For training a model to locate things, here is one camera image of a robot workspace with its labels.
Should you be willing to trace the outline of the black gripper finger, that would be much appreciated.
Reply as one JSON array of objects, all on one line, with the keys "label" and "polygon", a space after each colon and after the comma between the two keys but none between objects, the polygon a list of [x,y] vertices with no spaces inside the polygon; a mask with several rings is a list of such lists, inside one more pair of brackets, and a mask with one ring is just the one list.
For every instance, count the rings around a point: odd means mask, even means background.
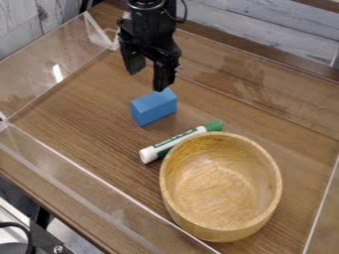
[{"label": "black gripper finger", "polygon": [[128,41],[120,39],[119,42],[126,69],[131,75],[135,75],[146,68],[146,57]]},{"label": "black gripper finger", "polygon": [[154,64],[154,90],[163,91],[174,82],[179,62],[160,60]]}]

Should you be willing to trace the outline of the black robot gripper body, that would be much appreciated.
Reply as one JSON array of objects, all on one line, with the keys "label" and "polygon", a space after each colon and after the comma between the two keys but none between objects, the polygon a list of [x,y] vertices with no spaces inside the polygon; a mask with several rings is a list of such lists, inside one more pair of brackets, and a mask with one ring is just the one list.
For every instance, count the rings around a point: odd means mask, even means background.
[{"label": "black robot gripper body", "polygon": [[176,25],[183,20],[175,6],[130,6],[130,17],[119,18],[119,39],[136,46],[147,60],[179,61],[182,50],[175,43]]}]

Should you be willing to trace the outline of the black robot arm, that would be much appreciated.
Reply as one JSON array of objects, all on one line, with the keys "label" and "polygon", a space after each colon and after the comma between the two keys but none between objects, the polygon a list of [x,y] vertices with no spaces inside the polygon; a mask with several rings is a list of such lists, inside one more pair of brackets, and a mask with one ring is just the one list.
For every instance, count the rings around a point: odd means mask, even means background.
[{"label": "black robot arm", "polygon": [[119,18],[118,40],[124,66],[131,75],[154,62],[152,89],[163,91],[174,82],[182,50],[174,40],[176,0],[127,0],[130,18]]}]

